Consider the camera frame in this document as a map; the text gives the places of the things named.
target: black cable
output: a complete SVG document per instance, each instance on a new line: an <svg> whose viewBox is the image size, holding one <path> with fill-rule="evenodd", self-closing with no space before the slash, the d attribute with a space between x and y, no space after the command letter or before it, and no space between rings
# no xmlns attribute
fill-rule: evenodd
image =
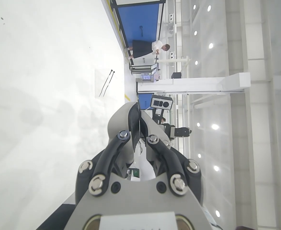
<svg viewBox="0 0 281 230"><path fill-rule="evenodd" d="M107 78L106 78L106 80L105 80L105 83L104 83L104 85L103 85L103 87L102 87L102 89L101 89L101 92L100 92L99 97L101 96L102 91L103 91L103 88L104 88L104 86L105 86L105 84L106 84L107 80L109 79L109 76L111 75L111 73L112 73L112 72L113 72L113 69L111 69L111 71L110 71L109 75L107 76Z"/></svg>
<svg viewBox="0 0 281 230"><path fill-rule="evenodd" d="M110 84L110 82L111 82L111 80L112 80L112 78L113 78L114 73L115 73L115 71L113 71L113 73L112 73L111 79L109 80L109 83L108 83L107 86L106 86L106 89L105 89L105 91L104 91L103 96L105 95L105 92L106 92L107 88L109 87L109 84Z"/></svg>

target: black skirt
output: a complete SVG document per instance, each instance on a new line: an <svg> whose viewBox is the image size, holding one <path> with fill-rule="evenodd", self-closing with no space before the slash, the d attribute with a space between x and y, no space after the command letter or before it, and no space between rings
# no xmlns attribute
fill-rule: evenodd
<svg viewBox="0 0 281 230"><path fill-rule="evenodd" d="M138 58L145 56L149 53L152 53L152 42L143 41L143 40L133 40L133 57Z"/></svg>

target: yellow floor stripe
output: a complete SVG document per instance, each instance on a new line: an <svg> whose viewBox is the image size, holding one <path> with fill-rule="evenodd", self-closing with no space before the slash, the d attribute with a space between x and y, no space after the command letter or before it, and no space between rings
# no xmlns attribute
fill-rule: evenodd
<svg viewBox="0 0 281 230"><path fill-rule="evenodd" d="M131 99L130 99L126 94L124 94L124 97L125 97L129 102L131 102Z"/></svg>
<svg viewBox="0 0 281 230"><path fill-rule="evenodd" d="M117 24L115 15L114 15L114 13L113 13L113 11L112 11L111 4L110 4L110 0L106 0L106 1L109 1L109 3L108 3L108 5L109 5L109 11L110 11L111 14L112 14L112 17L113 17L113 20L114 20L114 24L115 24L116 29L117 29L117 32L118 32L118 34L119 34L119 37L120 37L122 46L125 48L125 43L124 43L123 37L122 37L122 35L121 35L121 32L120 32L120 30L119 30L119 26L118 26L118 24ZM129 102L131 102L131 99L130 99L126 94L124 94L124 97L125 97Z"/></svg>

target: white pillar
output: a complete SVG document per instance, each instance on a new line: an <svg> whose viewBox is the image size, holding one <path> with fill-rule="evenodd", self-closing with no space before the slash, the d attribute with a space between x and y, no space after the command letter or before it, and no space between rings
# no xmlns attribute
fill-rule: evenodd
<svg viewBox="0 0 281 230"><path fill-rule="evenodd" d="M250 87L250 73L237 73L227 77L165 79L138 83L138 92L163 93L229 93Z"/></svg>

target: screw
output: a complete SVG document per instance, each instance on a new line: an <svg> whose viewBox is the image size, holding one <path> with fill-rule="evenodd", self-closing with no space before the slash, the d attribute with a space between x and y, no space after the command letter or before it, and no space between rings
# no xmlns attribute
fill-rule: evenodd
<svg viewBox="0 0 281 230"><path fill-rule="evenodd" d="M200 168L194 160L189 160L189 164L187 166L187 170L191 173L197 174L200 171Z"/></svg>
<svg viewBox="0 0 281 230"><path fill-rule="evenodd" d="M173 183L176 189L179 191L183 191L183 189L185 188L185 183L181 178L176 178Z"/></svg>
<svg viewBox="0 0 281 230"><path fill-rule="evenodd" d="M169 147L170 145L168 144L167 140L163 140L164 144L166 145L166 147Z"/></svg>
<svg viewBox="0 0 281 230"><path fill-rule="evenodd" d="M92 169L92 161L91 160L86 160L84 162L81 163L81 165L79 166L79 173L83 173L83 171L85 170L91 170Z"/></svg>
<svg viewBox="0 0 281 230"><path fill-rule="evenodd" d="M97 179L95 179L95 180L92 182L91 188L92 188L93 190L98 190L98 189L100 189L100 188L102 187L102 185L103 185L103 181L100 180L99 178L97 178Z"/></svg>
<svg viewBox="0 0 281 230"><path fill-rule="evenodd" d="M127 132L126 131L122 131L119 136L121 138L125 138L127 136Z"/></svg>
<svg viewBox="0 0 281 230"><path fill-rule="evenodd" d="M91 195L99 195L102 192L103 180L105 180L105 176L102 174L96 175L91 179L88 185L88 190Z"/></svg>
<svg viewBox="0 0 281 230"><path fill-rule="evenodd" d="M151 137L150 137L150 141L151 142L155 142L155 141L157 141L158 140L158 138L157 138L157 136L155 136L155 135L152 135Z"/></svg>

